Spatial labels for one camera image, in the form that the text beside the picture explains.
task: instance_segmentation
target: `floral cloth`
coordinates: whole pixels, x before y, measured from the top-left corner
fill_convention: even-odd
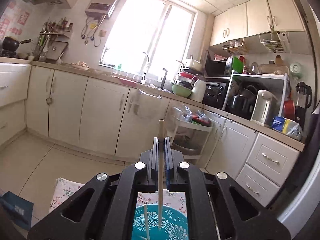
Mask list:
[[[63,178],[57,179],[57,186],[52,197],[49,213],[71,197],[83,185]],[[158,204],[158,192],[138,193],[136,206],[142,206],[143,204]],[[164,189],[163,205],[172,207],[187,216],[186,195],[184,192],[169,192]]]

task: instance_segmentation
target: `silver screw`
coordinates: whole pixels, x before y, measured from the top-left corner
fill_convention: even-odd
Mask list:
[[[179,166],[180,166],[181,168],[183,168],[183,169],[187,169],[187,168],[190,167],[190,164],[187,163],[187,162],[181,162],[181,163],[179,163]]]
[[[145,165],[145,163],[143,163],[143,162],[138,162],[138,163],[136,163],[134,166],[135,166],[136,169],[141,170],[141,169],[143,169],[146,165]]]
[[[100,173],[100,174],[97,175],[97,180],[103,181],[103,180],[105,180],[107,177],[108,177],[107,174],[105,174],[105,173]]]
[[[218,177],[219,179],[226,179],[226,178],[228,177],[228,175],[227,175],[226,173],[224,173],[224,172],[219,172],[219,173],[217,174],[217,177]]]

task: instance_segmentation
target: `drawer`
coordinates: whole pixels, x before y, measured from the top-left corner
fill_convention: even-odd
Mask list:
[[[297,150],[259,133],[247,163],[279,186],[282,186],[298,155]]]
[[[24,128],[24,101],[0,108],[0,145]]]
[[[0,107],[27,98],[31,65],[0,64]]]
[[[280,189],[248,164],[244,165],[236,182],[264,207],[268,205]]]

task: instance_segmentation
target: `green bowl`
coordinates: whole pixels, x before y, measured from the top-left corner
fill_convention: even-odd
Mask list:
[[[189,88],[185,88],[181,85],[172,84],[172,92],[177,96],[187,98],[191,95],[192,90],[190,90]]]

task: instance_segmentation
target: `kitchen counter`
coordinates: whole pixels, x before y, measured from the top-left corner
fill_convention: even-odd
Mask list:
[[[219,114],[223,117],[226,117],[230,120],[233,120],[235,122],[238,122],[242,125],[245,125],[253,130],[256,130],[258,132],[261,132],[263,134],[266,134],[282,143],[285,143],[287,145],[289,145],[290,147],[298,150],[298,151],[302,151],[304,148],[304,144],[292,139],[282,133],[279,133],[277,131],[274,131],[270,128],[261,126],[256,124],[255,122],[251,122],[249,120],[246,120],[244,118],[241,118],[239,116],[236,116],[234,114],[230,114],[227,113],[225,111],[222,111],[220,109],[211,107],[211,106],[207,106],[204,105],[202,103],[193,101],[191,99],[187,99],[187,98],[182,98],[179,97],[177,95],[162,91],[162,90],[158,90],[155,88],[151,88],[142,84],[138,84],[138,83],[129,83],[129,82],[125,82],[122,79],[126,79],[129,81],[136,81],[134,79],[128,78],[128,77],[124,77],[124,76],[120,76],[114,73],[110,73],[107,71],[100,71],[100,70],[96,70],[96,69],[89,69],[89,70],[80,70],[80,69],[76,69],[74,68],[71,64],[63,64],[63,65],[57,65],[57,64],[50,64],[50,63],[45,63],[45,62],[38,62],[38,61],[29,61],[29,60],[23,60],[23,59],[15,59],[15,58],[6,58],[6,57],[1,57],[0,58],[0,63],[15,63],[15,64],[31,64],[31,65],[35,65],[35,66],[41,66],[41,67],[45,67],[45,68],[51,68],[51,69],[56,69],[56,70],[60,70],[60,71],[65,71],[65,72],[70,72],[70,73],[74,73],[74,74],[79,74],[79,75],[83,75],[83,76],[87,76],[87,77],[92,77],[92,78],[97,78],[100,80],[105,80],[108,82],[112,82],[112,83],[116,83],[119,85],[124,85],[124,86],[129,86],[129,87],[134,87],[140,90],[143,90],[146,93],[150,93],[150,94],[156,94],[156,95],[160,95],[166,98],[170,98],[176,101],[180,101],[182,103],[188,104],[188,105],[192,105],[192,106],[197,106],[200,107],[202,109],[208,110],[210,112]]]

